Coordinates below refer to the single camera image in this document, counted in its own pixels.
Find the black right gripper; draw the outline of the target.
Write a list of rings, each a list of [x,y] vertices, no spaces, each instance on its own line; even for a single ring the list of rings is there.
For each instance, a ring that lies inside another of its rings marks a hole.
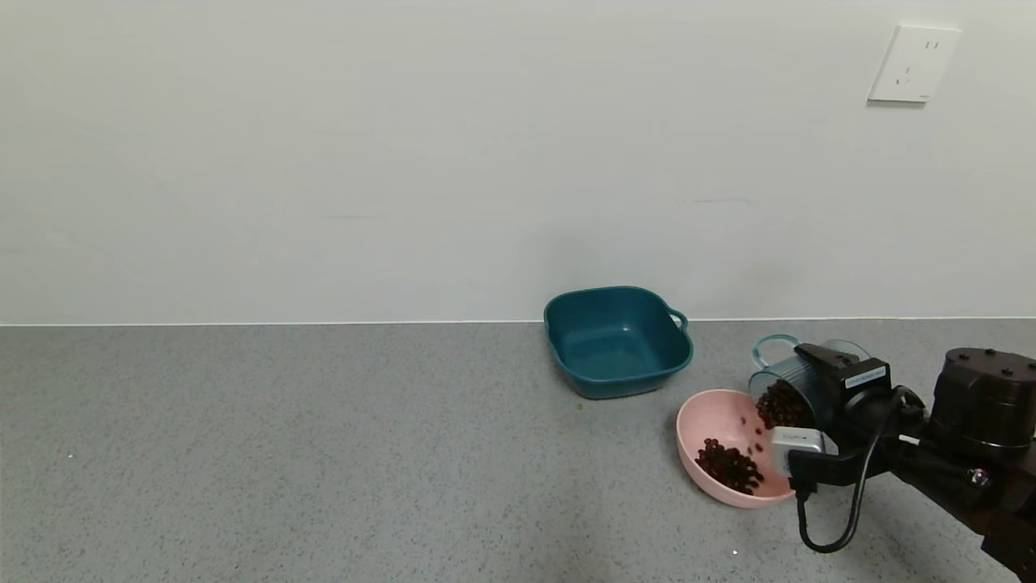
[[[796,355],[821,370],[830,402],[826,434],[836,440],[868,440],[894,402],[890,365],[813,343],[800,343]]]

